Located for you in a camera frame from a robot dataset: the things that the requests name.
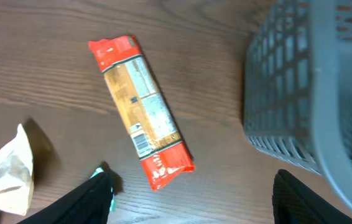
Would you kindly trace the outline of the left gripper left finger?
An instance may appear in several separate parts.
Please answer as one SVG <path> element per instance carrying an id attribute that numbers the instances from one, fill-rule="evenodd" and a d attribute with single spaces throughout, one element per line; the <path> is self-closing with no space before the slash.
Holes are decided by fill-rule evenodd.
<path id="1" fill-rule="evenodd" d="M 105 172 L 73 189 L 48 207 L 20 221 L 21 224 L 106 224 L 110 197 Z"/>

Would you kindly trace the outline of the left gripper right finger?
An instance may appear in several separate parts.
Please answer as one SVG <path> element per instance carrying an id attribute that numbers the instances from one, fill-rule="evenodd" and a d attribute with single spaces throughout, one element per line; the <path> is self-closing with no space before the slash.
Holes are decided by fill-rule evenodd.
<path id="1" fill-rule="evenodd" d="M 272 206 L 275 224 L 352 224 L 352 218 L 285 169 L 275 175 Z"/>

